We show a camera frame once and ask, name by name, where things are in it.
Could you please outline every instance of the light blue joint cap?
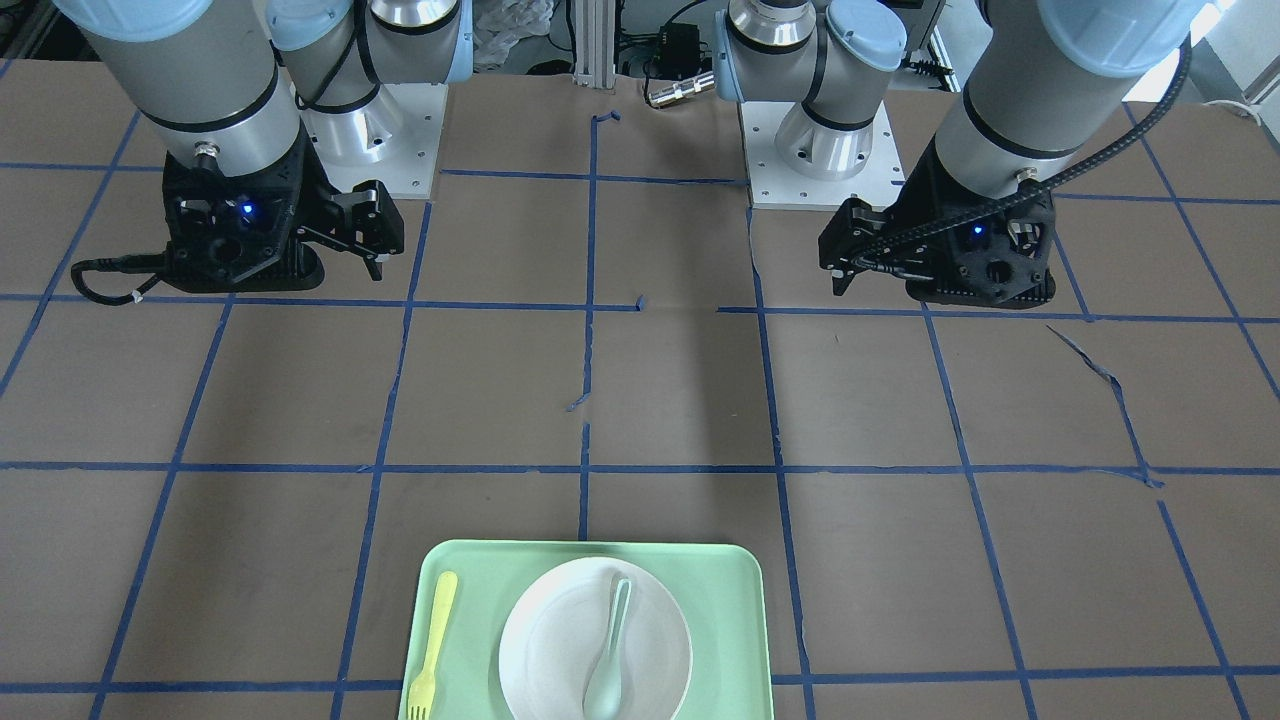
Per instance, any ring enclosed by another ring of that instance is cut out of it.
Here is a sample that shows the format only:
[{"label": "light blue joint cap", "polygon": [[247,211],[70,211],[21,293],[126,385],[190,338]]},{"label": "light blue joint cap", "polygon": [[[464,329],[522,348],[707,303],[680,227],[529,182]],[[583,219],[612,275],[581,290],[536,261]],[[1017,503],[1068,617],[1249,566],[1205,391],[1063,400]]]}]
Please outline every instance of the light blue joint cap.
[{"label": "light blue joint cap", "polygon": [[733,47],[730,45],[727,22],[724,10],[716,13],[716,56],[712,60],[712,69],[716,72],[716,95],[719,95],[721,100],[742,102],[742,88],[733,69]]},{"label": "light blue joint cap", "polygon": [[329,35],[351,12],[353,0],[271,0],[266,27],[280,53],[302,50]]},{"label": "light blue joint cap", "polygon": [[458,12],[458,44],[453,47],[453,63],[449,64],[445,83],[466,82],[475,72],[475,23],[471,17],[471,0],[460,1],[462,8]]},{"label": "light blue joint cap", "polygon": [[845,50],[877,70],[891,73],[902,64],[906,28],[876,0],[831,0],[827,27]]},{"label": "light blue joint cap", "polygon": [[1093,74],[1137,77],[1181,45],[1204,0],[1037,0],[1059,50]]},{"label": "light blue joint cap", "polygon": [[54,0],[82,29],[119,42],[152,42],[178,35],[214,0]]}]

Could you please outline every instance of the yellow fork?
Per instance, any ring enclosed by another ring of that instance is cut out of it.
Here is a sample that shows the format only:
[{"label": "yellow fork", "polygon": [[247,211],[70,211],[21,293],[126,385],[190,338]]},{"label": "yellow fork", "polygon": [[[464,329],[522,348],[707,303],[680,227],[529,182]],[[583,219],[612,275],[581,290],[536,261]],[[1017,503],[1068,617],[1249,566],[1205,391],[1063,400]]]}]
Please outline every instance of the yellow fork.
[{"label": "yellow fork", "polygon": [[453,610],[453,596],[458,592],[458,575],[452,570],[440,573],[435,580],[435,598],[431,601],[431,625],[426,633],[426,659],[422,671],[408,685],[406,720],[428,720],[435,702],[435,665],[440,661],[440,643]]}]

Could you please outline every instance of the black cable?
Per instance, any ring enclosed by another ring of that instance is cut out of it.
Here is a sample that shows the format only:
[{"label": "black cable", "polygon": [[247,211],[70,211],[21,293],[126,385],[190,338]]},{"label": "black cable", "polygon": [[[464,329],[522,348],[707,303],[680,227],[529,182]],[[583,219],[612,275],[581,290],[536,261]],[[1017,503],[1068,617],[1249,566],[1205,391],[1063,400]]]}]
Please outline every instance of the black cable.
[{"label": "black cable", "polygon": [[113,307],[119,307],[120,305],[131,305],[133,302],[141,302],[142,296],[146,295],[151,288],[160,284],[160,275],[154,274],[146,279],[137,290],[129,295],[100,295],[90,290],[88,284],[84,282],[86,272],[100,272],[100,273],[119,273],[123,272],[120,266],[127,264],[129,260],[140,258],[137,255],[125,258],[102,258],[100,260],[81,260],[72,265],[70,275],[72,284],[81,295],[97,302],[99,305],[110,305]]},{"label": "black cable", "polygon": [[[559,10],[561,3],[563,3],[563,0],[556,0],[556,5],[552,6],[552,17],[556,17],[556,10]],[[562,47],[557,45],[554,40],[552,40],[552,31],[549,28],[547,31],[547,44],[559,50],[561,53],[572,53],[572,50],[570,50],[568,47]]]},{"label": "black cable", "polygon": [[676,22],[676,18],[678,18],[680,15],[684,15],[689,10],[696,8],[698,5],[701,5],[705,1],[707,0],[692,0],[691,3],[689,3],[687,5],[685,5],[684,8],[676,10],[675,15],[671,15],[669,18],[667,18],[667,22],[662,23],[662,27],[669,26],[671,23]]},{"label": "black cable", "polygon": [[573,32],[573,0],[564,0],[564,24],[568,26],[568,51],[573,55],[573,72],[577,72],[577,33]]},{"label": "black cable", "polygon": [[1075,178],[1083,176],[1084,173],[1096,169],[1098,165],[1106,163],[1107,160],[1115,158],[1120,152],[1124,152],[1130,145],[1142,140],[1147,132],[1151,131],[1156,123],[1164,118],[1169,110],[1174,106],[1174,100],[1181,92],[1183,86],[1187,83],[1187,76],[1192,65],[1192,38],[1187,36],[1181,46],[1178,49],[1178,69],[1174,72],[1174,78],[1169,82],[1169,87],[1165,90],[1165,95],[1156,102],[1156,106],[1147,113],[1147,117],[1142,119],[1137,126],[1129,132],[1124,133],[1116,138],[1111,145],[1107,145],[1102,150],[1098,150],[1093,155],[1089,155],[1084,160],[1066,168],[1065,170],[1057,173],[1056,176],[1046,179],[1044,182],[1028,181],[1023,190],[1018,192],[1001,197],[998,200],[992,200],[989,202],[983,202],[982,205],[966,210],[964,213],[951,215],[948,218],[940,218],[920,225],[911,228],[904,228],[897,232],[890,233],[870,245],[867,250],[854,258],[854,264],[859,268],[867,268],[868,263],[874,263],[867,258],[869,254],[883,254],[886,249],[892,250],[895,247],[901,247],[913,242],[918,242],[925,237],[937,234],[940,232],[946,232],[951,228],[956,228],[975,220],[980,220],[988,215],[1000,213],[1001,210],[1007,210],[1015,205],[1021,205],[1028,200],[1034,200],[1055,188],[1059,188]]},{"label": "black cable", "polygon": [[[353,13],[364,13],[364,3],[356,3],[355,8],[352,8]],[[293,96],[293,104],[298,106],[298,110],[310,110],[311,108],[315,108],[316,102],[319,102],[320,99],[324,97],[324,94],[329,91],[329,86],[333,85],[334,78],[338,77],[338,72],[342,70],[342,67],[347,64],[347,58],[351,56],[351,49],[356,46],[357,35],[360,35],[360,28],[352,28],[351,37],[347,40],[347,46],[342,49],[342,55],[338,56],[338,61],[329,68],[328,73],[325,73],[324,78],[320,81],[320,87],[316,88],[311,100],[303,100],[302,92]]]}]

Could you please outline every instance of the plastic bag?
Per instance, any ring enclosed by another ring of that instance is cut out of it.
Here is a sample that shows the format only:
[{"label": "plastic bag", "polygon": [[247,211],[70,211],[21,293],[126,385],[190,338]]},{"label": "plastic bag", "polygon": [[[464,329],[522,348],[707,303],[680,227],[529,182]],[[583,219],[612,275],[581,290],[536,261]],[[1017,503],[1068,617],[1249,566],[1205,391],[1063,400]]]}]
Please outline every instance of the plastic bag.
[{"label": "plastic bag", "polygon": [[475,69],[494,69],[521,40],[549,33],[554,10],[552,0],[475,0]]}]

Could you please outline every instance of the green tray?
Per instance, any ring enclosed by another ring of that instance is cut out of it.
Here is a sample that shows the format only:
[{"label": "green tray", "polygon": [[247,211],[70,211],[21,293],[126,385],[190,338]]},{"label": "green tray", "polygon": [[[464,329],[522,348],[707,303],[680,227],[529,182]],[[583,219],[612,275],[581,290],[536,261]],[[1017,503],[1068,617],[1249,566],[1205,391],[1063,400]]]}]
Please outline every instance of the green tray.
[{"label": "green tray", "polygon": [[678,720],[773,720],[760,565],[732,544],[522,542],[457,539],[422,560],[404,662],[408,684],[422,669],[435,580],[458,574],[458,593],[436,669],[431,720],[512,720],[498,680],[507,615],[543,573],[579,557],[616,557],[653,573],[689,621],[694,674]]}]

